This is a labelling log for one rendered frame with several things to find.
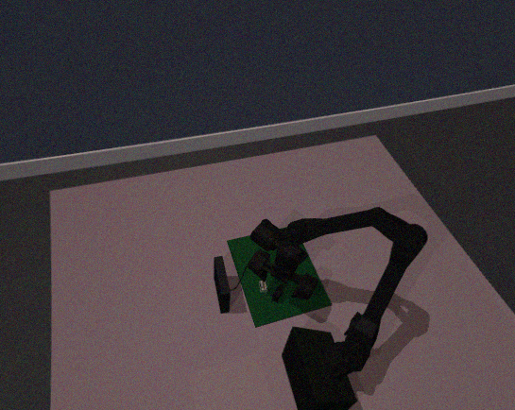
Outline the green circuit board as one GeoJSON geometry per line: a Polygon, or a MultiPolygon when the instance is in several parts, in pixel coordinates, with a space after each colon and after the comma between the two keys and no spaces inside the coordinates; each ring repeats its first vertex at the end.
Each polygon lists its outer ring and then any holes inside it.
{"type": "MultiPolygon", "coordinates": [[[[270,254],[268,259],[270,259],[270,263],[274,264],[277,248],[274,251],[265,251],[250,239],[250,235],[228,240],[227,243],[239,280],[249,260],[258,249],[270,254]]],[[[283,283],[271,276],[269,272],[267,272],[266,280],[263,282],[247,266],[240,282],[255,328],[333,305],[327,297],[309,255],[298,265],[295,273],[301,276],[307,273],[318,279],[318,283],[310,299],[305,300],[300,297],[292,297],[293,292],[298,286],[297,283],[290,280],[287,283],[283,283]],[[278,302],[276,302],[272,300],[273,293],[282,283],[283,292],[278,302]]]]}

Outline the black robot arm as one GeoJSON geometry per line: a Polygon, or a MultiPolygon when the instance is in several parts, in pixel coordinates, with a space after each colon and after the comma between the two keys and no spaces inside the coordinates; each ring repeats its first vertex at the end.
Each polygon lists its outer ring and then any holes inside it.
{"type": "Polygon", "coordinates": [[[263,219],[250,235],[250,239],[265,251],[277,248],[275,260],[278,266],[287,269],[296,266],[296,271],[308,256],[300,244],[325,234],[365,227],[374,227],[393,242],[389,262],[364,314],[357,312],[351,319],[344,333],[347,335],[345,342],[335,342],[319,352],[329,379],[344,379],[364,367],[377,339],[382,316],[405,270],[428,241],[427,231],[375,207],[330,218],[303,218],[282,230],[263,219]]]}

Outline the black cable with plug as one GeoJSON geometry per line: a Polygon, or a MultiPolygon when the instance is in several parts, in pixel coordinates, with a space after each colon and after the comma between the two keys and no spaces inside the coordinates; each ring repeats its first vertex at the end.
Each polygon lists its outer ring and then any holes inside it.
{"type": "MultiPolygon", "coordinates": [[[[249,264],[248,264],[248,265],[249,265],[249,264]]],[[[248,266],[248,265],[247,265],[247,266],[248,266]]],[[[246,266],[246,268],[247,268],[247,266],[246,266]]],[[[246,268],[245,268],[245,270],[246,270],[246,268]]],[[[244,270],[244,272],[245,272],[245,270],[244,270]]],[[[243,272],[243,274],[242,274],[242,277],[243,277],[243,275],[244,275],[244,272],[243,272]]],[[[242,277],[241,277],[241,279],[242,279],[242,277]]],[[[240,279],[240,281],[241,281],[241,279],[240,279]]],[[[239,281],[239,282],[240,282],[240,281],[239,281]]],[[[238,283],[238,284],[239,284],[239,283],[238,283]]],[[[238,286],[238,284],[237,284],[237,286],[238,286]]],[[[237,286],[236,286],[236,287],[237,287],[237,286]]],[[[236,287],[235,287],[235,288],[236,288],[236,287]]],[[[235,289],[235,288],[233,288],[233,289],[235,289]]],[[[231,290],[233,290],[233,289],[230,289],[230,291],[231,291],[231,290]]],[[[278,302],[278,299],[279,299],[280,295],[282,294],[282,292],[283,292],[283,283],[282,283],[282,285],[279,285],[279,286],[276,288],[275,292],[273,293],[272,300],[274,300],[274,301],[278,302]]]]}

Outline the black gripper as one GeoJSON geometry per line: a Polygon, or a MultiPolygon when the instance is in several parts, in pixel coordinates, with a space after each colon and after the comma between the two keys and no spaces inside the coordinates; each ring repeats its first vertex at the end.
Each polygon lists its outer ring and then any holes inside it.
{"type": "Polygon", "coordinates": [[[266,280],[267,272],[274,278],[287,283],[289,280],[298,284],[292,297],[300,297],[308,300],[318,283],[318,279],[305,273],[301,276],[295,273],[295,267],[282,268],[278,266],[276,260],[274,264],[270,263],[270,254],[258,249],[249,260],[249,269],[252,270],[263,282],[266,280]]]}

